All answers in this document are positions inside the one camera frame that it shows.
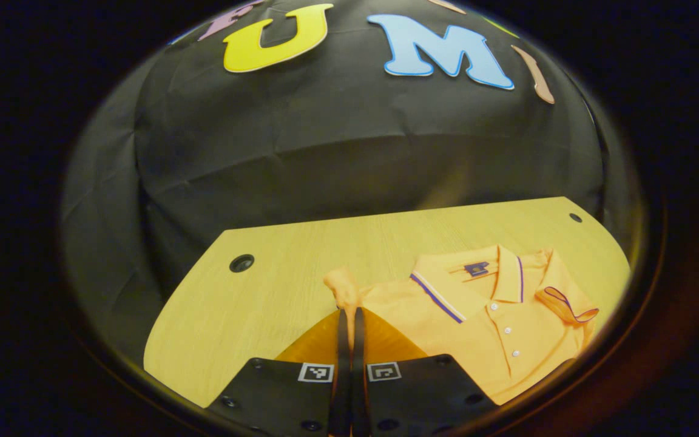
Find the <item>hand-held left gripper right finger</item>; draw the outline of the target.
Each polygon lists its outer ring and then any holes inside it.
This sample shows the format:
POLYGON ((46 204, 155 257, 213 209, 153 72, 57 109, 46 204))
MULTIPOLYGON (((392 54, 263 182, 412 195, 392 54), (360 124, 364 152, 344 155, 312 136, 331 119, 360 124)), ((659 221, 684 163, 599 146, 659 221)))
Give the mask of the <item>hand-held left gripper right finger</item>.
POLYGON ((498 409, 452 355, 425 354, 366 309, 353 326, 353 437, 450 437, 498 409))

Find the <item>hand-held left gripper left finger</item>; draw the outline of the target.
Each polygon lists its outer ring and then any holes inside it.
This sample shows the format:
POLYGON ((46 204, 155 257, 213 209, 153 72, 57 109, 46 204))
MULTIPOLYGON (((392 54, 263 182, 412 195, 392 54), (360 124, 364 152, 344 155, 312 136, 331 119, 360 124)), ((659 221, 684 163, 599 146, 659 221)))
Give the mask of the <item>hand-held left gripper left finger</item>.
POLYGON ((208 411, 254 437, 349 437, 351 354, 338 310, 308 330, 286 359, 252 357, 208 411))

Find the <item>orange T-shirt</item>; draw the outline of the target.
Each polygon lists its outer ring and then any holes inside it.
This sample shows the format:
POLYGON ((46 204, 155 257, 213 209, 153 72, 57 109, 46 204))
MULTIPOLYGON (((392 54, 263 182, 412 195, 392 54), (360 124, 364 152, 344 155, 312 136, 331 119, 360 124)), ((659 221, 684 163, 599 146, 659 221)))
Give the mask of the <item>orange T-shirt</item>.
POLYGON ((421 255, 407 279, 368 286, 346 268, 323 280, 349 317, 368 310, 425 354, 451 355, 496 404, 581 354, 599 313, 550 248, 421 255))

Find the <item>black backdrop cloth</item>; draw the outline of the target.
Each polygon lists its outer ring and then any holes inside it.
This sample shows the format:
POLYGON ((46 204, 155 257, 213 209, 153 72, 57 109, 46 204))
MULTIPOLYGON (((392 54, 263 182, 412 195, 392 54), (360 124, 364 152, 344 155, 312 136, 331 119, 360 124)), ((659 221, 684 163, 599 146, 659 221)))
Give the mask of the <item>black backdrop cloth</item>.
POLYGON ((222 231, 568 197, 632 249, 616 118, 561 55, 428 0, 241 0, 133 66, 75 141, 70 295, 141 365, 222 231))

